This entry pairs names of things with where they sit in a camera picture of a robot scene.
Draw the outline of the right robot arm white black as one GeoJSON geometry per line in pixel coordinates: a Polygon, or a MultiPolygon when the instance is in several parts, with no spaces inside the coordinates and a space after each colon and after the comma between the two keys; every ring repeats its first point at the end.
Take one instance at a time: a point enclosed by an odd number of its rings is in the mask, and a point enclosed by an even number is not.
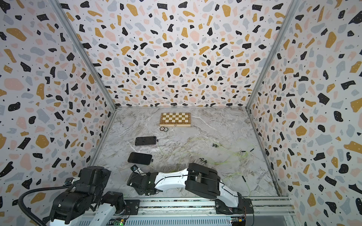
{"type": "Polygon", "coordinates": [[[196,163],[177,172],[143,172],[136,166],[127,185],[133,187],[139,195],[156,195],[169,189],[183,188],[201,198],[215,201],[217,214],[253,214],[250,199],[227,187],[218,176],[218,172],[196,163]]]}

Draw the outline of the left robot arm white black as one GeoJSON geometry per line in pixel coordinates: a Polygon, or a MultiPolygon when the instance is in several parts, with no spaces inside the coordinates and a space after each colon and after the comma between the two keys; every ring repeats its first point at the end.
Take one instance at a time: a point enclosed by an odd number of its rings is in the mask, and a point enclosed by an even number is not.
{"type": "Polygon", "coordinates": [[[39,226],[77,226],[88,210],[96,211],[91,226],[105,226],[116,214],[126,213],[123,194],[108,191],[104,193],[111,171],[101,166],[82,169],[79,176],[67,178],[63,186],[32,189],[18,199],[21,211],[39,226]],[[45,223],[26,207],[24,198],[32,193],[65,189],[58,195],[51,207],[50,221],[45,223]]]}

